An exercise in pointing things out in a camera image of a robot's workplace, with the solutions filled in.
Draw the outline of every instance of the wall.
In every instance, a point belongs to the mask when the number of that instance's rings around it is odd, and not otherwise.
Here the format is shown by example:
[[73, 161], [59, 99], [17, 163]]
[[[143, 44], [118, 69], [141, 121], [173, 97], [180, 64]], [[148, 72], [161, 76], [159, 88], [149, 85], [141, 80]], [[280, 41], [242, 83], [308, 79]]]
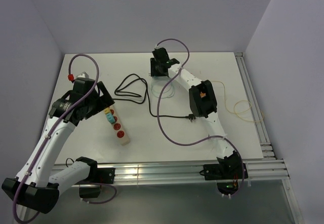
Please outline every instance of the wall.
[[322, 223], [324, 0], [271, 0], [246, 63], [306, 223]]
[[102, 53], [148, 52], [169, 37], [192, 51], [244, 51], [270, 0], [33, 2], [64, 53]]
[[[0, 0], [0, 182], [27, 161], [44, 123], [62, 55], [31, 0]], [[12, 219], [0, 191], [0, 222]]]

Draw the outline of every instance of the white wall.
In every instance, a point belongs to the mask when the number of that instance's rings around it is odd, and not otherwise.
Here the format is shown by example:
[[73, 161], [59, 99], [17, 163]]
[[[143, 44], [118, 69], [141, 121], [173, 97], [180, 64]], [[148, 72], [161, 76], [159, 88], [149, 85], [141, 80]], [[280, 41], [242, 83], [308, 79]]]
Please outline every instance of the white wall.
[[169, 37], [193, 51], [244, 51], [269, 1], [33, 0], [64, 53], [148, 52]]
[[[62, 55], [31, 0], [0, 0], [0, 182], [15, 177], [44, 123]], [[0, 191], [0, 222], [12, 219]]]
[[324, 219], [324, 0], [271, 0], [246, 63], [306, 223]]

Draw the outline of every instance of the white table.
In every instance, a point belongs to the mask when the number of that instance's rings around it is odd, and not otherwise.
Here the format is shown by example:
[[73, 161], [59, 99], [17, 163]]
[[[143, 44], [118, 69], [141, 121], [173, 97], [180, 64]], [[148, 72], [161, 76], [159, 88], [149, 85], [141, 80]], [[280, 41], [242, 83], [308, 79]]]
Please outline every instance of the white table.
[[[51, 104], [72, 88], [67, 79], [68, 64], [74, 54], [64, 57], [57, 80]], [[115, 88], [128, 74], [136, 73], [152, 81], [149, 76], [149, 61], [151, 53], [124, 54], [89, 54], [99, 64], [99, 80], [104, 83], [112, 97]], [[180, 62], [186, 58], [186, 53], [170, 53], [170, 58]], [[226, 86], [227, 105], [230, 110], [239, 100], [247, 96], [240, 77], [233, 53], [191, 53], [186, 69], [202, 80], [222, 81]], [[95, 68], [87, 58], [79, 57], [72, 65], [72, 73], [76, 76], [86, 71], [90, 78], [95, 77]], [[163, 99], [161, 114], [188, 115], [190, 113], [187, 92], [177, 83], [173, 98]], [[236, 145], [243, 159], [263, 158], [258, 134], [254, 123], [239, 119], [230, 114], [224, 107], [224, 91], [219, 83], [213, 83], [218, 113], [227, 137]], [[144, 94], [145, 87], [140, 82], [129, 88]], [[157, 98], [151, 96], [152, 111], [156, 114]], [[122, 146], [118, 143], [113, 128], [106, 120], [105, 114], [99, 113], [86, 121], [81, 121], [65, 143], [56, 164], [65, 163], [66, 158], [76, 159], [80, 156], [95, 159], [99, 163], [140, 163], [140, 162], [171, 162], [214, 160], [215, 148], [212, 141], [205, 141], [190, 147], [177, 146], [170, 143], [160, 132], [156, 118], [148, 112], [148, 103], [137, 105], [127, 101], [116, 101], [119, 117], [125, 127], [131, 142]], [[237, 111], [246, 108], [242, 103]], [[243, 114], [244, 118], [252, 120], [251, 112]], [[190, 143], [206, 137], [207, 133], [202, 122], [197, 119], [191, 123], [185, 119], [162, 118], [162, 124], [168, 135], [182, 143]]]

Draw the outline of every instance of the yellow cable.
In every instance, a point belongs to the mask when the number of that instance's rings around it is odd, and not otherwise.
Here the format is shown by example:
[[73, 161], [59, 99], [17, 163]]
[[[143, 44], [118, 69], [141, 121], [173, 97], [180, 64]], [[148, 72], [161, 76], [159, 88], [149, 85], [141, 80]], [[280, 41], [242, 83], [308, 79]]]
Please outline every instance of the yellow cable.
[[[262, 122], [262, 121], [263, 121], [263, 119], [264, 119], [264, 115], [263, 115], [263, 112], [262, 112], [262, 111], [260, 111], [260, 112], [261, 112], [261, 115], [262, 115], [262, 119], [261, 119], [261, 120], [258, 120], [258, 121], [254, 121], [254, 120], [247, 120], [247, 119], [242, 118], [242, 117], [239, 115], [239, 114], [243, 114], [243, 113], [245, 113], [245, 112], [247, 112], [248, 110], [251, 109], [252, 105], [251, 105], [251, 103], [250, 103], [248, 100], [241, 100], [241, 101], [238, 101], [238, 102], [234, 105], [234, 107], [233, 107], [233, 111], [230, 111], [230, 110], [227, 108], [227, 104], [226, 104], [226, 89], [225, 89], [225, 85], [224, 85], [224, 83], [221, 82], [221, 81], [211, 81], [211, 82], [221, 83], [221, 84], [223, 85], [223, 87], [224, 87], [224, 104], [225, 104], [225, 108], [226, 108], [226, 110], [227, 110], [229, 113], [231, 113], [231, 114], [235, 114], [238, 118], [240, 118], [240, 119], [242, 119], [242, 120], [244, 120], [244, 121], [246, 121], [246, 122], [259, 123], [259, 122]], [[244, 110], [244, 111], [237, 112], [237, 111], [235, 110], [235, 108], [236, 108], [236, 106], [237, 106], [238, 104], [240, 104], [241, 102], [247, 102], [247, 103], [249, 104], [249, 108], [246, 109], [246, 110]]]

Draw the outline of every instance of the gray floor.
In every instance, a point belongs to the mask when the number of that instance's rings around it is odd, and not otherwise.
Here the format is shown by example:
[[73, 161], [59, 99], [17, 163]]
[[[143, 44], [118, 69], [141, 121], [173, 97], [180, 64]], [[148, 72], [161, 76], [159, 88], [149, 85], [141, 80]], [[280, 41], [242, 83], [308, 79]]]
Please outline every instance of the gray floor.
[[[111, 194], [102, 193], [98, 200]], [[118, 187], [103, 205], [80, 202], [78, 189], [64, 193], [54, 209], [33, 223], [199, 224], [293, 223], [281, 181], [252, 182], [232, 200], [222, 199], [215, 183]]]

